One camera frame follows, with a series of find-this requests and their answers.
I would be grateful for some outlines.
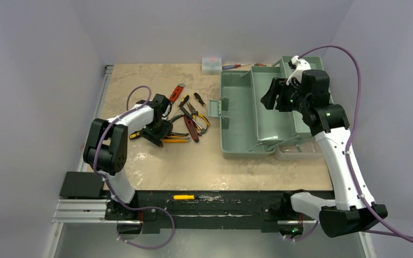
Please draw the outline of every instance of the wooden tabletop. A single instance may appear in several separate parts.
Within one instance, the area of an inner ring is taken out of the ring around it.
[[[209,99],[219,98],[220,76],[202,75],[200,64],[116,64],[100,117],[123,113],[129,92],[139,85],[151,87],[153,95],[169,96],[180,82],[186,85],[182,96],[198,92],[207,105]],[[130,106],[146,96],[145,89],[138,90]],[[198,102],[190,102],[208,115]],[[143,138],[129,141],[125,172],[131,184],[139,190],[332,190],[324,159],[280,161],[274,155],[263,160],[224,159],[219,120],[209,120],[211,126],[199,143],[160,148]],[[182,119],[174,123],[173,131],[187,132]]]

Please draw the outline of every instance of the toolbox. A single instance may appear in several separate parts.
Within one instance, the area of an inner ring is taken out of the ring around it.
[[[253,66],[249,71],[221,73],[220,99],[210,100],[209,116],[220,119],[220,143],[225,158],[261,159],[281,145],[296,145],[311,138],[298,112],[266,110],[260,98],[274,77],[289,77],[291,56],[279,67]],[[319,56],[305,58],[312,69],[323,69]]]

